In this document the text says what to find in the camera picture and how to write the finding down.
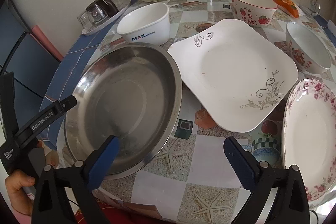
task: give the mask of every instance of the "table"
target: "table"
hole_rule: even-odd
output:
[[[196,3],[182,5],[192,1]],[[162,2],[169,6],[170,18],[170,39],[161,46],[165,50],[174,42],[191,37],[222,19],[233,18],[231,0],[162,0]],[[124,15],[147,4],[133,0]],[[113,50],[119,43],[125,43],[116,33],[117,24],[122,17],[97,34],[80,37],[55,73],[41,109],[56,99],[70,95],[86,67],[101,55]],[[317,19],[321,25],[325,24],[323,19],[319,17]],[[286,52],[288,49],[284,42],[285,30],[289,21],[292,19],[278,9],[270,25],[254,29]],[[324,28],[315,19],[303,16],[296,21],[317,34],[332,57],[330,70],[321,75],[312,75],[299,70],[298,81],[308,77],[316,78],[327,84],[336,94],[336,48],[325,34]],[[248,134],[230,132],[214,124],[204,125],[195,122],[195,116],[199,113],[206,115],[201,103],[184,86],[178,122],[185,120],[193,123],[190,138],[188,140],[175,138],[176,124],[167,144],[147,166],[126,178],[103,181],[100,190],[95,191],[95,195],[116,207],[145,212],[171,222],[229,223],[241,209],[250,192],[241,187],[223,153],[223,142],[226,137],[234,136],[244,149],[249,150],[251,141]],[[281,122],[278,122],[279,133],[281,126]],[[49,147],[58,150],[61,167],[72,163],[64,141],[63,118],[43,131],[41,138]],[[275,166],[281,166],[281,159]]]

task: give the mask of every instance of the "metal bowl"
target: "metal bowl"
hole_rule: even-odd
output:
[[[147,43],[102,56],[84,73],[67,112],[65,138],[74,160],[85,160],[109,135],[120,151],[106,179],[131,175],[162,149],[181,106],[182,81],[173,58]]]

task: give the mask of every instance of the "plate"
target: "plate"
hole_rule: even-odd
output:
[[[241,20],[223,19],[168,53],[214,121],[233,132],[256,128],[298,79],[294,61]]]
[[[109,135],[120,149],[106,179],[148,164],[167,142],[179,115],[182,81],[173,58],[158,46],[130,43],[102,56],[84,73],[66,115],[74,160],[85,160]]]
[[[118,19],[120,16],[122,16],[124,14],[124,12],[127,10],[127,8],[130,6],[131,4],[131,0],[128,0],[127,5],[121,9],[117,14],[115,14],[113,17],[111,17],[109,20],[105,21],[103,24],[98,25],[97,27],[93,28],[91,31],[87,32],[86,30],[82,30],[82,34],[83,35],[92,35],[98,31],[100,31],[101,29],[103,29],[104,27],[106,27],[107,25],[109,25],[111,22],[115,21],[116,19]]]
[[[283,167],[298,165],[308,202],[322,197],[336,178],[336,100],[316,79],[304,79],[291,91],[282,133]]]

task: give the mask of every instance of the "white tray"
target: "white tray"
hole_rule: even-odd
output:
[[[128,4],[122,9],[120,10],[117,14],[115,14],[113,17],[111,17],[108,21],[105,21],[102,25],[99,25],[97,27],[95,27],[94,29],[92,29],[91,31],[87,32],[86,30],[82,30],[82,34],[83,35],[92,35],[98,31],[100,31],[101,29],[103,29],[105,26],[109,25],[111,22],[115,21],[116,19],[118,19],[118,17],[122,16],[123,13],[127,10],[127,8],[130,6],[131,0],[129,0]]]
[[[298,79],[294,61],[241,20],[224,19],[168,53],[214,121],[233,132],[256,128]]]

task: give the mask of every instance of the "finger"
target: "finger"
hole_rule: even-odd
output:
[[[44,147],[44,143],[41,140],[39,140],[39,142],[38,142],[38,144],[37,144],[36,147],[43,148]]]
[[[59,162],[58,153],[55,150],[50,151],[45,156],[45,162],[46,164],[51,164],[53,167],[56,167]]]
[[[20,190],[23,186],[33,186],[35,184],[35,179],[26,175],[21,170],[15,170],[6,178],[5,183],[8,193],[13,193]]]

